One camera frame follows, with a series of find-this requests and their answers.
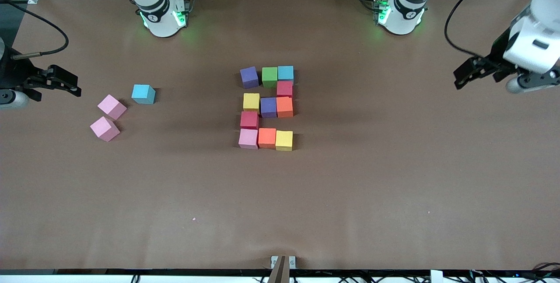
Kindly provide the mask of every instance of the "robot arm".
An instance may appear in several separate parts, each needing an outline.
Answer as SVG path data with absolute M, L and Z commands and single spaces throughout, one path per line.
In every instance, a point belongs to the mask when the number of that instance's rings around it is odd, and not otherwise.
M 158 37 L 169 37 L 186 26 L 188 6 L 185 0 L 134 0 L 144 26 Z
M 376 22 L 397 35 L 406 35 L 420 24 L 428 0 L 386 0 L 384 12 L 375 14 Z
M 455 86 L 490 74 L 514 94 L 560 84 L 560 0 L 532 0 L 492 45 L 488 56 L 471 57 L 454 71 Z
M 49 66 L 47 70 L 36 68 L 28 59 L 41 55 L 41 52 L 21 55 L 6 46 L 0 38 L 0 109 L 26 106 L 29 99 L 40 101 L 42 95 L 34 88 L 66 90 L 76 97 L 81 96 L 82 90 L 78 87 L 77 76 L 55 65 Z

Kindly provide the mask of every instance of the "red cube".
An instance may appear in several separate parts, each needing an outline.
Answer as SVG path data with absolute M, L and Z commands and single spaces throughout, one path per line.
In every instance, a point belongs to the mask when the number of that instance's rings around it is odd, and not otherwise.
M 259 129 L 258 112 L 241 112 L 241 129 Z
M 289 97 L 294 95 L 294 87 L 291 81 L 278 81 L 276 84 L 276 97 Z

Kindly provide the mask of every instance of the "green cube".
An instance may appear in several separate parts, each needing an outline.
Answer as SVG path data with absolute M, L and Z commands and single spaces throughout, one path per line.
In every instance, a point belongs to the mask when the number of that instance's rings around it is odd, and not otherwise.
M 275 88 L 278 83 L 278 68 L 262 68 L 262 85 Z

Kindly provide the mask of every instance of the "blue cube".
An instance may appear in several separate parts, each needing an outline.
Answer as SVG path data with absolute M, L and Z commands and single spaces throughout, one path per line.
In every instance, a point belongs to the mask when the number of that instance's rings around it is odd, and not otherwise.
M 241 72 L 243 88 L 259 87 L 259 76 L 256 74 L 256 68 L 254 66 L 239 71 Z
M 260 117 L 276 118 L 276 97 L 260 99 Z
M 290 81 L 294 84 L 294 66 L 279 66 L 278 81 Z
M 156 99 L 156 90 L 148 84 L 134 84 L 132 99 L 138 104 L 151 105 Z

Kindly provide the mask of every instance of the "pink cube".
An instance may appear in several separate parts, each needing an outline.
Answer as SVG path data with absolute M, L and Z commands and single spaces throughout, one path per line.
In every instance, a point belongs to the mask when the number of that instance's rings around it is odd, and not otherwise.
M 289 97 L 294 95 L 294 87 L 291 81 L 278 81 L 276 84 L 276 97 Z
M 120 133 L 115 124 L 106 117 L 100 117 L 99 120 L 90 126 L 90 128 L 94 131 L 98 138 L 105 142 L 111 141 L 112 138 L 116 137 L 116 135 Z
M 256 138 L 259 131 L 253 129 L 242 129 L 239 133 L 239 147 L 242 149 L 258 150 Z
M 241 129 L 259 129 L 259 114 L 257 112 L 241 112 Z
M 115 120 L 126 111 L 126 107 L 111 95 L 107 95 L 107 97 L 98 104 L 98 107 Z

